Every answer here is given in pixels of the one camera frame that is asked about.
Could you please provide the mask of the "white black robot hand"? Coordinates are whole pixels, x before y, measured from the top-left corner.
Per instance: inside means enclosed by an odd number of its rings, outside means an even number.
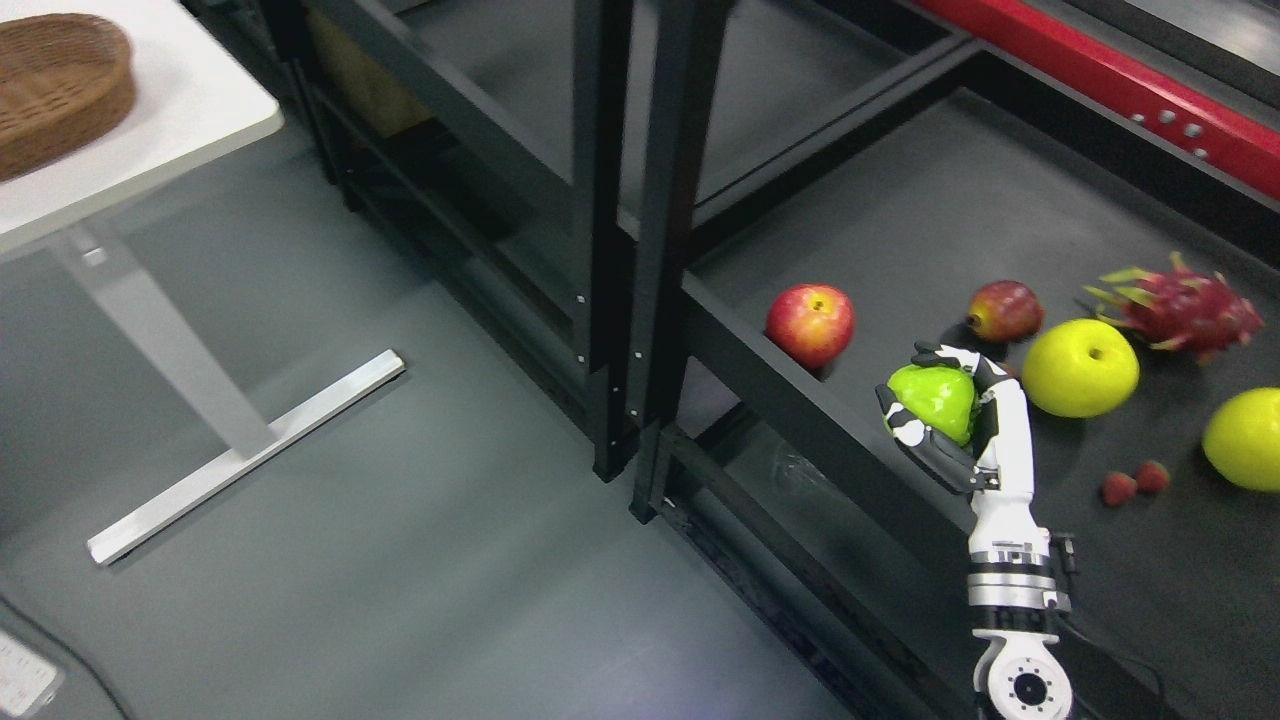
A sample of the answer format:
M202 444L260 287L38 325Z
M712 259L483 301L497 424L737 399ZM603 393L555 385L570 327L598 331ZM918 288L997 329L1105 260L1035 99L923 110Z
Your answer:
M964 372L975 386L975 429L957 445L906 406L887 384L876 397L899 448L952 495L970 500L975 524L968 555L978 564L1050 562L1050 533L1033 519L1036 469L1027 396L1020 382L983 354L918 342L911 364Z

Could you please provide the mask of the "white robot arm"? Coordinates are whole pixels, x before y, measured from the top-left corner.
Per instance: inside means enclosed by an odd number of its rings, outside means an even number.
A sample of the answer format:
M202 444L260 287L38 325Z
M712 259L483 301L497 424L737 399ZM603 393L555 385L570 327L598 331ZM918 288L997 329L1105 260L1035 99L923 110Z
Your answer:
M1021 551L970 555L972 634L986 642L972 674L978 719L1070 719L1073 687L1052 647L1069 609L1050 561Z

